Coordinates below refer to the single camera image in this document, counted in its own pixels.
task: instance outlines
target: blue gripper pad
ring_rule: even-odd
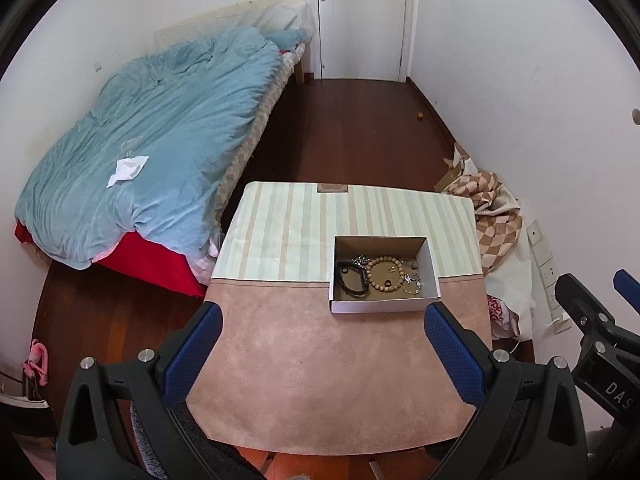
[[[631,274],[625,269],[616,272],[613,276],[613,288],[640,314],[640,283]]]
[[[450,321],[445,318],[436,304],[430,304],[424,313],[424,333],[429,338],[462,401],[479,409],[486,396],[484,371],[456,333],[456,330],[464,329],[448,310],[446,313],[449,314]]]
[[[178,337],[162,346],[161,352],[170,354],[161,380],[165,404],[184,402],[221,333],[222,311],[217,304],[206,301],[178,331]]]

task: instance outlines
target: table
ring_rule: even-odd
[[[462,403],[422,314],[332,315],[334,235],[427,236],[442,301],[489,346],[467,199],[412,190],[249,184],[207,291],[222,336],[187,399],[209,438],[314,455],[372,454],[456,437]]]

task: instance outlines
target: door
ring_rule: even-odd
[[[406,0],[318,0],[322,78],[398,81]]]

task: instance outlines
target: white tissue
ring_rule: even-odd
[[[148,156],[121,158],[116,162],[116,172],[109,177],[107,187],[113,186],[119,180],[133,180],[146,164]]]

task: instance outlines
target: brown checkered fabric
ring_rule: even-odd
[[[479,171],[459,176],[444,193],[470,198],[476,212],[476,232],[480,244],[482,273],[486,276],[506,256],[522,230],[520,209],[492,210],[502,183],[495,173]]]

